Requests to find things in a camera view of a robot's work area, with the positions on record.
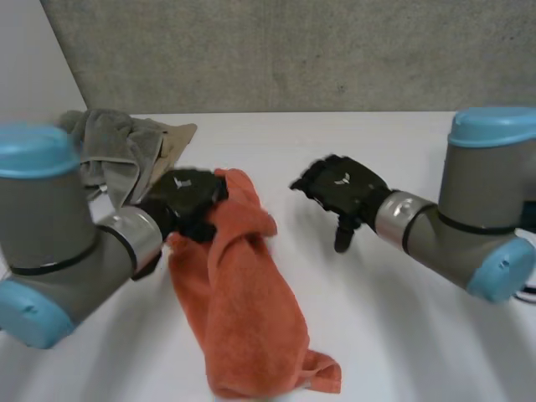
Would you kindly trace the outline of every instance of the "tan cloth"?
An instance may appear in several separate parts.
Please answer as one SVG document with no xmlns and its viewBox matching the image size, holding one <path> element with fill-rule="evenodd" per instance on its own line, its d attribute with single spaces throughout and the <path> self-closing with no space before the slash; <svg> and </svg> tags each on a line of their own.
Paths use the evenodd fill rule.
<svg viewBox="0 0 536 402">
<path fill-rule="evenodd" d="M 183 153 L 184 148 L 192 140 L 193 134 L 195 134 L 198 127 L 195 124 L 168 126 L 160 121 L 147 120 L 157 123 L 163 129 L 162 149 L 154 163 L 151 178 L 149 179 L 149 186 L 152 186 L 160 176 L 173 168 L 175 162 Z"/>
</svg>

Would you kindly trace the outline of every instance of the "gray concrete wall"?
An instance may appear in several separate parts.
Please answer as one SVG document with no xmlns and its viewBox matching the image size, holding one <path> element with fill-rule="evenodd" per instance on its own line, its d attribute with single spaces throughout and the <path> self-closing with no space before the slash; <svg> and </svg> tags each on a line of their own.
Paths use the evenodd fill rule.
<svg viewBox="0 0 536 402">
<path fill-rule="evenodd" d="M 41 0 L 89 107 L 536 106 L 534 0 Z"/>
</svg>

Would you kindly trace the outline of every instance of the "robotic arm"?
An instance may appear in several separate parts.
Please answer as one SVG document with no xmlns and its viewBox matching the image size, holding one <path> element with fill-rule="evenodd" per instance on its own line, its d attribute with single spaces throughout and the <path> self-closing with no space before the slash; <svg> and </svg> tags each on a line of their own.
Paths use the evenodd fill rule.
<svg viewBox="0 0 536 402">
<path fill-rule="evenodd" d="M 330 156 L 291 185 L 339 215 L 335 250 L 367 224 L 448 281 L 492 303 L 521 291 L 536 250 L 536 109 L 475 108 L 454 117 L 439 203 L 394 190 L 362 164 Z"/>
<path fill-rule="evenodd" d="M 211 172 L 170 171 L 139 204 L 94 224 L 79 164 L 58 129 L 0 129 L 0 244 L 11 271 L 0 281 L 0 328 L 31 347 L 53 347 L 129 279 L 152 273 L 172 231 L 211 240 L 204 216 L 228 196 Z"/>
</svg>

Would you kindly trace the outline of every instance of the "blue end cap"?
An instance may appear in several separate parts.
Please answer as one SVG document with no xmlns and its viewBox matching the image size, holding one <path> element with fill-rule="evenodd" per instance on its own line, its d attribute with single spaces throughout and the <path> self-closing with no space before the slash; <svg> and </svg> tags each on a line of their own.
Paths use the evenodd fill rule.
<svg viewBox="0 0 536 402">
<path fill-rule="evenodd" d="M 0 282 L 0 327 L 26 345 L 52 348 L 75 330 L 67 313 L 31 287 Z"/>
<path fill-rule="evenodd" d="M 536 137 L 536 108 L 475 107 L 452 120 L 449 143 L 457 147 L 502 147 Z"/>
<path fill-rule="evenodd" d="M 53 126 L 0 126 L 0 178 L 49 178 L 78 168 L 71 138 Z"/>
<path fill-rule="evenodd" d="M 533 273 L 536 250 L 526 239 L 513 239 L 494 250 L 473 274 L 467 292 L 491 303 L 505 302 Z"/>
</svg>

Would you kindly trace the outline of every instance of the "orange towel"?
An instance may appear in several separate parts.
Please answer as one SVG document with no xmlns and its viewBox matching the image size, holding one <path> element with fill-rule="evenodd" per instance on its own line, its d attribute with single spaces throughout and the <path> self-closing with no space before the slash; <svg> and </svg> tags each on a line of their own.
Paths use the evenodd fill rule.
<svg viewBox="0 0 536 402">
<path fill-rule="evenodd" d="M 209 216 L 218 233 L 199 245 L 172 234 L 169 270 L 203 349 L 209 386 L 222 398 L 271 397 L 305 387 L 339 393 L 341 369 L 307 350 L 307 325 L 262 236 L 274 219 L 240 170 L 225 176 L 229 199 Z"/>
</svg>

